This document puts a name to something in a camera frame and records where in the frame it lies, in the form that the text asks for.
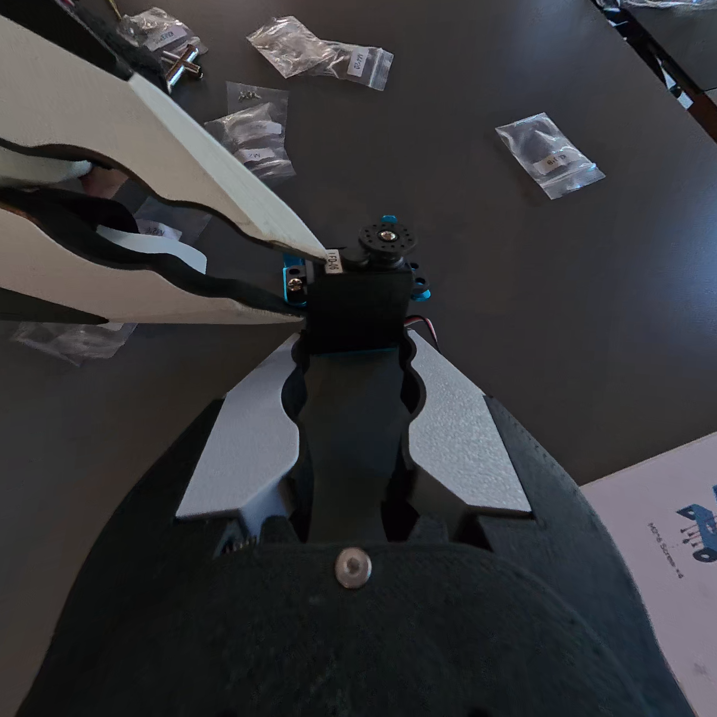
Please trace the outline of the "person's left hand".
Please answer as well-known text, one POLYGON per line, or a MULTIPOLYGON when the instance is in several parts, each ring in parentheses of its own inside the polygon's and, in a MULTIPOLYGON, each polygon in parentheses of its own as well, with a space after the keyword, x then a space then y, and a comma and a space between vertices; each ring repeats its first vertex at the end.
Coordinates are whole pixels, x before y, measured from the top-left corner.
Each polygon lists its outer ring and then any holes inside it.
POLYGON ((112 199, 128 181, 128 176, 117 169, 93 165, 86 174, 79 177, 79 181, 86 195, 112 199))

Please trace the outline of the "white printed instruction manual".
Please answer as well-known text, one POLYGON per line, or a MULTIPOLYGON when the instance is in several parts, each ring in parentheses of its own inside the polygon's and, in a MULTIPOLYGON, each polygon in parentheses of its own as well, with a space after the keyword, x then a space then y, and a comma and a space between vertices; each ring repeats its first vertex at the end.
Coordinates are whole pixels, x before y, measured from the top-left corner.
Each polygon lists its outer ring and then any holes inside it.
POLYGON ((697 716, 716 715, 716 434, 583 487, 697 716))

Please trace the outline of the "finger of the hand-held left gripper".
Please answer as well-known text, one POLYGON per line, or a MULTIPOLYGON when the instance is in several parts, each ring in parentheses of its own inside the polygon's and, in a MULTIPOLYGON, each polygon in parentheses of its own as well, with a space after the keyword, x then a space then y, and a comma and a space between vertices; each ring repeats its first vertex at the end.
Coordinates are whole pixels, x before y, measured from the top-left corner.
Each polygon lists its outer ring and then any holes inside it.
POLYGON ((181 289, 149 269, 112 268, 76 255, 31 219, 1 211, 1 312, 15 320, 176 325, 296 324, 302 318, 181 289))
POLYGON ((98 161, 154 196, 265 246, 325 262, 326 248, 271 189, 145 77, 119 77, 1 17, 1 144, 98 161))

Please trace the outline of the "dark brown desk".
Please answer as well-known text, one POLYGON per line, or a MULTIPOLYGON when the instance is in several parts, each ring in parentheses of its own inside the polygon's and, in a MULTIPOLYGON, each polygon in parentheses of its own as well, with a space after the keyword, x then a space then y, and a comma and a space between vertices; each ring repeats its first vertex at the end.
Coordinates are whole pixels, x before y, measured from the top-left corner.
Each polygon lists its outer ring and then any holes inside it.
MULTIPOLYGON (((389 50, 388 88, 298 71, 268 188, 328 258, 294 305, 146 262, 299 323, 133 323, 53 378, 2 344, 1 715, 696 716, 583 487, 716 430, 716 144, 591 1, 194 7, 213 82, 229 52, 269 80, 245 35, 283 14, 389 50), (408 504, 409 329, 487 396, 530 517, 408 504), (294 513, 176 519, 294 333, 294 513)), ((162 201, 221 259, 292 255, 162 201)))

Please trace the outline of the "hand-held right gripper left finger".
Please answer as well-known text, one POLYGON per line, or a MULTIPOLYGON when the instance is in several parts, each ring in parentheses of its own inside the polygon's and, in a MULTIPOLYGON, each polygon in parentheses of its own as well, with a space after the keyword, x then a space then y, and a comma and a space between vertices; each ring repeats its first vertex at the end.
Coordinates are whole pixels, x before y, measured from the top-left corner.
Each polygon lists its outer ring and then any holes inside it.
POLYGON ((260 530, 297 506, 291 473, 300 460, 298 419, 307 401, 294 333, 230 390, 176 510, 180 521, 233 517, 260 530))

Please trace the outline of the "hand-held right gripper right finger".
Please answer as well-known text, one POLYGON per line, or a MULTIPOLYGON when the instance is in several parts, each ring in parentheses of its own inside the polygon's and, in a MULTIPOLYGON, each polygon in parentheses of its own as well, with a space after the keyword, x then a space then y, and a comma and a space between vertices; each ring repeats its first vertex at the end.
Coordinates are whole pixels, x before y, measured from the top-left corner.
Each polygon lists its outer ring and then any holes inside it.
POLYGON ((475 514, 530 517, 531 504, 487 396, 414 330, 407 338, 407 376, 418 389, 403 443, 408 504, 446 524, 475 514))

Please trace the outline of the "small silver metal part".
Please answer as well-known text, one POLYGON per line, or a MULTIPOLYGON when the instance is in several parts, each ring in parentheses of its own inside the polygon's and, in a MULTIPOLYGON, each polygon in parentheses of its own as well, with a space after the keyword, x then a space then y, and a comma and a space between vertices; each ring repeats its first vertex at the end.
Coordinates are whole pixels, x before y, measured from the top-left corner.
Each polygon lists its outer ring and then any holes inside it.
POLYGON ((168 64, 168 68, 165 72, 165 80, 169 94, 172 93, 175 86, 185 76, 192 77, 195 80, 201 80, 203 78, 204 72, 198 63, 200 54, 199 47, 191 43, 186 45, 180 55, 162 50, 160 59, 168 64))

